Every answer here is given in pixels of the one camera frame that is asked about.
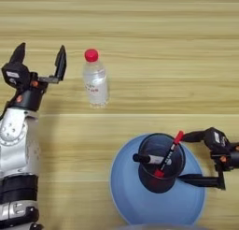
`plastic water bottle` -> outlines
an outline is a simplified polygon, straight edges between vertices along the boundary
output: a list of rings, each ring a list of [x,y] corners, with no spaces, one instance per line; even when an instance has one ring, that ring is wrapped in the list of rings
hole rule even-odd
[[[88,49],[85,52],[86,64],[83,69],[85,89],[91,106],[102,108],[108,102],[107,76],[103,64],[98,60],[98,51]]]

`red marker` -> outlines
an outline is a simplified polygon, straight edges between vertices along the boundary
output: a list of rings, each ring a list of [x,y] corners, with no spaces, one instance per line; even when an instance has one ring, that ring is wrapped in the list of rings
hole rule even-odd
[[[168,161],[170,160],[171,155],[173,154],[176,146],[181,141],[183,135],[184,135],[184,133],[182,131],[178,132],[178,134],[176,135],[176,138],[174,139],[174,142],[173,142],[171,148],[169,149],[169,151],[164,156],[159,168],[157,168],[156,171],[154,172],[155,177],[161,178],[161,177],[164,176],[164,173],[162,171],[164,170],[165,166],[167,165]]]

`water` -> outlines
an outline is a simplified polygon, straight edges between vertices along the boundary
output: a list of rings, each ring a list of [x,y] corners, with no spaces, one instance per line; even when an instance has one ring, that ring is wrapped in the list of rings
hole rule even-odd
[[[87,96],[93,108],[103,108],[108,102],[107,75],[99,61],[87,62],[83,70]]]

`table surface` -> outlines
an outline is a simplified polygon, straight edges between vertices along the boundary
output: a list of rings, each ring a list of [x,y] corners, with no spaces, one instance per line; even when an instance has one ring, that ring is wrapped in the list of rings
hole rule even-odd
[[[62,44],[64,82],[42,102],[39,140],[40,221],[47,229],[113,229],[125,224],[109,193],[114,156],[142,133],[215,126],[239,139],[239,0],[0,0],[0,63],[22,41],[25,63],[42,76],[54,71]],[[81,78],[83,53],[100,51],[110,102],[91,109]],[[0,104],[13,90],[0,79]],[[204,173],[209,151],[189,145]],[[207,191],[198,222],[238,229],[239,172],[227,191]]]

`black marker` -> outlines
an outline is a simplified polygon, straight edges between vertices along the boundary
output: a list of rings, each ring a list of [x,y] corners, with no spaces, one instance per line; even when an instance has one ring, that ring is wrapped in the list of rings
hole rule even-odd
[[[155,155],[142,155],[142,154],[135,153],[133,155],[133,160],[135,162],[139,162],[142,164],[159,165],[162,162],[163,157],[155,156]],[[167,164],[170,165],[171,163],[172,163],[172,160],[170,159],[167,162]]]

